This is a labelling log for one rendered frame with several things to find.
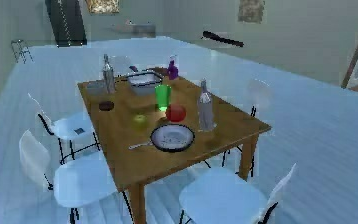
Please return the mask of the red tomato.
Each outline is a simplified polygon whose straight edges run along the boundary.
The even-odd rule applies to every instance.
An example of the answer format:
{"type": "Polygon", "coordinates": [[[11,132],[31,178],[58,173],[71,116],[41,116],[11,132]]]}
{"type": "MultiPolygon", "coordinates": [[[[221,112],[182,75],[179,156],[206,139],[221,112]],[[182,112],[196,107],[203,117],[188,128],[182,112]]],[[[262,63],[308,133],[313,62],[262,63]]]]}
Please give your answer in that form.
{"type": "Polygon", "coordinates": [[[166,110],[166,118],[171,122],[181,122],[186,117],[186,109],[182,105],[171,104],[166,110]]]}

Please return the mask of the green cup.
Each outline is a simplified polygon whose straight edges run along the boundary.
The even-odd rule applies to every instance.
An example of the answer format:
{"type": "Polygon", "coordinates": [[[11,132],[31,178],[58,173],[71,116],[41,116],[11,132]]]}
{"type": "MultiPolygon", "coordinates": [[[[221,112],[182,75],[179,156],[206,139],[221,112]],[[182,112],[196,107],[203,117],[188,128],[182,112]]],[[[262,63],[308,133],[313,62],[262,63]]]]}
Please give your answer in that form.
{"type": "Polygon", "coordinates": [[[155,87],[155,99],[157,108],[165,111],[170,105],[171,87],[169,85],[158,85],[155,87]]]}

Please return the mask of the black frying pan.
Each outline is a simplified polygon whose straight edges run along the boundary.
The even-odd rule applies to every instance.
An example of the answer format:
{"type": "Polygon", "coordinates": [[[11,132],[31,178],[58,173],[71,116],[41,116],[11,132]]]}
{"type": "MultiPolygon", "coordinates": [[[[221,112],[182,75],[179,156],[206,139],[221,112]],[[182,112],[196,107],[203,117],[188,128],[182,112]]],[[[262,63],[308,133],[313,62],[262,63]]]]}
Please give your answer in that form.
{"type": "Polygon", "coordinates": [[[166,124],[155,128],[145,143],[128,147],[129,150],[142,146],[154,146],[162,152],[181,152],[188,149],[195,140],[195,133],[186,125],[166,124]]]}

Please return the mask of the grey glass bottle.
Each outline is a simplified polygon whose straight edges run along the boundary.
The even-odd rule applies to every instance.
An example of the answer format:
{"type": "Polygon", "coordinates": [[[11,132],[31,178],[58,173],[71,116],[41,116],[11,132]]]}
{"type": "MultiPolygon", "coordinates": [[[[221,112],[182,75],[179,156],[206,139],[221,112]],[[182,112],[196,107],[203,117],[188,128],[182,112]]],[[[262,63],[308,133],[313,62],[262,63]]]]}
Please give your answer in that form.
{"type": "Polygon", "coordinates": [[[201,94],[198,99],[199,130],[212,131],[217,124],[214,122],[212,94],[207,89],[205,79],[201,81],[201,94]]]}
{"type": "Polygon", "coordinates": [[[105,54],[103,58],[104,58],[104,65],[102,69],[103,80],[105,81],[107,92],[114,93],[115,81],[114,81],[113,67],[109,63],[109,57],[107,54],[105,54]]]}

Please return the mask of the green apple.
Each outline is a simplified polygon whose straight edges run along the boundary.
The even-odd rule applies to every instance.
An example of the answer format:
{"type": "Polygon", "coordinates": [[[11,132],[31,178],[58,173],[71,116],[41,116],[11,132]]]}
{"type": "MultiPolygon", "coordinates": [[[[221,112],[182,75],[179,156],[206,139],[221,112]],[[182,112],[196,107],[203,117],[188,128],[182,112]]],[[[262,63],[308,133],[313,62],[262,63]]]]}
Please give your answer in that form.
{"type": "Polygon", "coordinates": [[[143,128],[147,123],[147,118],[145,115],[136,115],[133,121],[136,128],[143,128]]]}

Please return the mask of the purple spray bottle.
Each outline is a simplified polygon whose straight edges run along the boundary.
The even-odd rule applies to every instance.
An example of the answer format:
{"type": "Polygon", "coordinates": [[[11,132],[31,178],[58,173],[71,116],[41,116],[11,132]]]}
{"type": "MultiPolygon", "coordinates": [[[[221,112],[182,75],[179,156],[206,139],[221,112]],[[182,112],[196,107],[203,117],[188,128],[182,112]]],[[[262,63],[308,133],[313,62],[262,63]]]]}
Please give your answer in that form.
{"type": "Polygon", "coordinates": [[[176,55],[172,55],[170,57],[169,66],[167,68],[167,73],[170,80],[174,80],[178,77],[178,68],[175,65],[176,58],[176,55]]]}

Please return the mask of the brown wooden dining table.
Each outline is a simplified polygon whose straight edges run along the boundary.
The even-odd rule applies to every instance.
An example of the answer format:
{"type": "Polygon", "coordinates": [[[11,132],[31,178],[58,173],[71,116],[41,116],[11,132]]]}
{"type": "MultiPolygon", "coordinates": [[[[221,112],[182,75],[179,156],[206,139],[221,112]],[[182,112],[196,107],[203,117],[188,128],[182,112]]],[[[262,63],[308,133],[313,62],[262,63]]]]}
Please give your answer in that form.
{"type": "Polygon", "coordinates": [[[201,132],[197,106],[201,88],[183,77],[165,78],[163,82],[172,88],[172,102],[186,108],[182,123],[195,132],[194,143],[183,152],[166,153],[153,146],[128,149],[147,142],[151,132],[164,123],[165,114],[156,108],[153,95],[138,96],[126,82],[117,82],[113,94],[91,95],[85,82],[78,84],[116,187],[129,192],[134,224],[146,224],[145,185],[235,148],[234,144],[242,146],[247,138],[271,129],[270,125],[257,118],[250,119],[250,114],[215,96],[213,112],[217,126],[210,132],[201,132]],[[114,108],[101,111],[99,103],[103,101],[112,101],[114,108]],[[143,128],[135,127],[136,115],[146,116],[143,128]]]}

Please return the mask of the white chair with black legs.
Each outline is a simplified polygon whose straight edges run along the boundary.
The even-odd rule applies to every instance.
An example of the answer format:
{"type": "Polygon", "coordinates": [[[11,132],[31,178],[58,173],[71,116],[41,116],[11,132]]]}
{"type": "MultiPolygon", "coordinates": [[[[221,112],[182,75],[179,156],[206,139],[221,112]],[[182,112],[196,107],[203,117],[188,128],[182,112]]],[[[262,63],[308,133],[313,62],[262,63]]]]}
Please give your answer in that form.
{"type": "Polygon", "coordinates": [[[230,170],[211,168],[180,192],[179,224],[267,224],[296,168],[269,197],[230,170]]]}
{"type": "Polygon", "coordinates": [[[69,158],[74,160],[77,153],[90,147],[95,147],[98,151],[101,150],[94,127],[86,111],[77,112],[53,121],[47,116],[41,104],[32,97],[31,94],[28,94],[28,97],[36,105],[35,116],[39,119],[44,130],[58,140],[60,152],[59,163],[61,165],[65,164],[69,158]],[[74,130],[78,128],[84,129],[85,132],[80,135],[76,134],[74,130]],[[92,137],[94,142],[83,148],[76,149],[74,146],[75,141],[85,137],[92,137]]]}
{"type": "Polygon", "coordinates": [[[43,144],[26,130],[18,145],[24,173],[38,186],[52,191],[60,206],[70,209],[68,224],[76,224],[79,208],[118,193],[102,151],[59,166],[50,182],[46,173],[51,156],[43,144]]]}
{"type": "MultiPolygon", "coordinates": [[[[206,106],[212,103],[212,94],[207,91],[205,81],[201,83],[201,94],[198,101],[198,106],[206,106]]],[[[249,115],[250,119],[256,119],[256,111],[258,108],[267,107],[271,98],[271,91],[268,84],[260,80],[252,80],[248,84],[249,98],[251,100],[252,108],[249,115]]],[[[234,144],[234,147],[241,152],[241,160],[239,170],[236,174],[242,179],[246,180],[253,176],[255,165],[255,150],[259,135],[254,134],[247,138],[242,146],[234,144]]]]}

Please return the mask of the grey metal stool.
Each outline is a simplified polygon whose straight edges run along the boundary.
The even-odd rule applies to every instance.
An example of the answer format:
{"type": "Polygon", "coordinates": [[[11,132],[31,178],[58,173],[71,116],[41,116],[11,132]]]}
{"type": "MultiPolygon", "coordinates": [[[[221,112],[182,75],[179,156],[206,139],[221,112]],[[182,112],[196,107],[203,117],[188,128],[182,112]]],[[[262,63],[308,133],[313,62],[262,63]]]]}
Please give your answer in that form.
{"type": "Polygon", "coordinates": [[[30,49],[24,40],[12,40],[10,45],[16,62],[22,61],[26,63],[27,60],[33,60],[30,49]]]}

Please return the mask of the grey wall shelf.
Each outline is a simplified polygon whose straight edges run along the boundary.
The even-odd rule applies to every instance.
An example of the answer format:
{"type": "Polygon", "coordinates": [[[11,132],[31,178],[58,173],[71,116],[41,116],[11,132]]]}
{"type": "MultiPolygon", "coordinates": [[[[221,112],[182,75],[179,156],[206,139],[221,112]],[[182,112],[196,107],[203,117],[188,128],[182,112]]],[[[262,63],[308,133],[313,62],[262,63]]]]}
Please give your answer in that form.
{"type": "Polygon", "coordinates": [[[113,28],[116,32],[130,34],[134,37],[155,37],[156,25],[152,23],[135,24],[126,21],[124,24],[114,24],[113,28]]]}

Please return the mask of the brown framed wall picture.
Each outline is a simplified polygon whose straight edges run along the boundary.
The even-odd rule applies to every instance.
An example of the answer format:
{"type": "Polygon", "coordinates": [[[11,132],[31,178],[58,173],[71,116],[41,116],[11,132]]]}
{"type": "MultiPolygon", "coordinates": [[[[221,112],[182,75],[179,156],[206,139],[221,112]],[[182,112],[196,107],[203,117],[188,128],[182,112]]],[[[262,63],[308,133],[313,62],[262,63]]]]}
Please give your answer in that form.
{"type": "Polygon", "coordinates": [[[260,24],[264,15],[264,0],[239,0],[238,21],[260,24]]]}

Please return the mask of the gold framed wall picture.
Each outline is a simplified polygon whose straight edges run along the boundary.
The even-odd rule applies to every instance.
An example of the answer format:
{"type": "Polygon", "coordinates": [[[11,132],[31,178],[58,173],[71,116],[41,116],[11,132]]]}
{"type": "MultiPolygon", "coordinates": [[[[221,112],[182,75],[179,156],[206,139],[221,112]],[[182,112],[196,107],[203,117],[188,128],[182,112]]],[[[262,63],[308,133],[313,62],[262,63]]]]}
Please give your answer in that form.
{"type": "Polygon", "coordinates": [[[88,11],[94,14],[114,14],[119,12],[119,0],[85,0],[88,11]]]}

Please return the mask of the brown window frame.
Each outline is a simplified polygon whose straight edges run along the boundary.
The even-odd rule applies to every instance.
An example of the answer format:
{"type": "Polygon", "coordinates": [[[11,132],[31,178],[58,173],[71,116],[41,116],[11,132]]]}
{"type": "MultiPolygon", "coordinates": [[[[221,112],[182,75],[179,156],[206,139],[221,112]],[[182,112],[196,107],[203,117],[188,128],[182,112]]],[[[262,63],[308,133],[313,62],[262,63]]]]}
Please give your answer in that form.
{"type": "Polygon", "coordinates": [[[355,66],[357,64],[357,61],[358,61],[358,43],[357,43],[357,46],[355,48],[355,51],[354,51],[354,54],[351,58],[351,61],[349,63],[349,66],[348,66],[348,69],[346,71],[346,74],[342,80],[342,83],[341,83],[341,88],[345,89],[347,88],[347,85],[349,83],[349,80],[351,78],[351,75],[355,69],[355,66]]]}

